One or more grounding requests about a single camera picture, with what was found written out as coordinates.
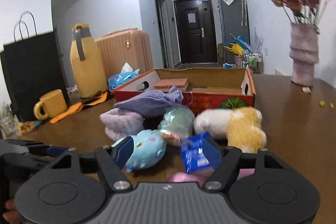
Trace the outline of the person's left hand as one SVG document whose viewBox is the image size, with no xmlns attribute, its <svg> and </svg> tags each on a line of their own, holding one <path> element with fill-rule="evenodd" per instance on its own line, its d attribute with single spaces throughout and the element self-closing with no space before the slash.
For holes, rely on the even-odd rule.
<svg viewBox="0 0 336 224">
<path fill-rule="evenodd" d="M 2 214 L 3 218 L 9 224 L 21 224 L 22 220 L 15 206 L 14 199 L 8 200 L 3 204 L 5 212 Z"/>
</svg>

